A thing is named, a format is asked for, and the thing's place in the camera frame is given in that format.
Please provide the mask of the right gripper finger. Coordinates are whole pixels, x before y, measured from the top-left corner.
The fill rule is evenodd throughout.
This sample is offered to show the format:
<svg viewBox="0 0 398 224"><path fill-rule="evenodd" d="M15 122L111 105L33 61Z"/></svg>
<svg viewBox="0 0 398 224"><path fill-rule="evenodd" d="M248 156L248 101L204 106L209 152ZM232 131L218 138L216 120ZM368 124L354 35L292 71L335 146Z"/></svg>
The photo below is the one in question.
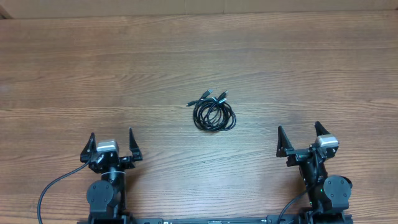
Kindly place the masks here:
<svg viewBox="0 0 398 224"><path fill-rule="evenodd" d="M329 135L330 134L330 132L327 131L325 129L325 127L321 124L321 122L319 122L319 121L315 122L314 127L315 127L315 131L316 131L317 136Z"/></svg>
<svg viewBox="0 0 398 224"><path fill-rule="evenodd" d="M294 151L284 129L282 126L278 127L278 143L277 143L277 157L287 157L290 156Z"/></svg>

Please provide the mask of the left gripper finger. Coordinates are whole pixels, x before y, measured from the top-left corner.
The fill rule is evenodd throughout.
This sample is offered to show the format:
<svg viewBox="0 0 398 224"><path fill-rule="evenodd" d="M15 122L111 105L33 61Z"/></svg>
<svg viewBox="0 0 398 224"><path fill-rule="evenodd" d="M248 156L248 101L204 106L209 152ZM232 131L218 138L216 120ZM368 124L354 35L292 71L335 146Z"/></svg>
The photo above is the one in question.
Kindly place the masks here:
<svg viewBox="0 0 398 224"><path fill-rule="evenodd" d="M92 132L87 144L85 145L80 154L80 162L82 163L88 162L95 152L96 152L96 139L95 139L95 133Z"/></svg>
<svg viewBox="0 0 398 224"><path fill-rule="evenodd" d="M132 128L129 128L129 150L132 152L132 157L134 161L143 160L142 152L137 145L137 142L134 138Z"/></svg>

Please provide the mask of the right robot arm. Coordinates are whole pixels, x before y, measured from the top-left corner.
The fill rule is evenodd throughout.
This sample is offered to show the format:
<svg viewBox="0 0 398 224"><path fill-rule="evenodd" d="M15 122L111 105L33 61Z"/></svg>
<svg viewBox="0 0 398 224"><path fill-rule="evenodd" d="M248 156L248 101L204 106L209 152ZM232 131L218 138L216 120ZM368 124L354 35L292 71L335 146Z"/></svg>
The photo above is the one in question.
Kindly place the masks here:
<svg viewBox="0 0 398 224"><path fill-rule="evenodd" d="M282 126L278 127L277 157L287 158L288 167L299 167L305 190L293 198L277 216L277 223L353 223L349 208L352 181L341 175L328 175L324 162L335 156L339 140L320 122L314 124L317 138L305 149L295 149ZM288 208L308 195L309 207L296 215L287 215Z"/></svg>

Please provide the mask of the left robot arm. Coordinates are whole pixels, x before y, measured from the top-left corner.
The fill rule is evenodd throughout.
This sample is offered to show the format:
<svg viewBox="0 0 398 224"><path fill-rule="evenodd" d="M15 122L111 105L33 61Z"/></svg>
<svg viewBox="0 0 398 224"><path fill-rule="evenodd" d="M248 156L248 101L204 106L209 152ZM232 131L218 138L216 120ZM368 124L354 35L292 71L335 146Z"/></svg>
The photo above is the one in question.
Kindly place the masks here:
<svg viewBox="0 0 398 224"><path fill-rule="evenodd" d="M126 170L136 167L135 162L143 160L142 152L129 129L130 156L120 156L116 140L96 142L95 134L80 154L80 161L101 179L93 182L86 192L90 204L88 223L132 224L136 220L126 210Z"/></svg>

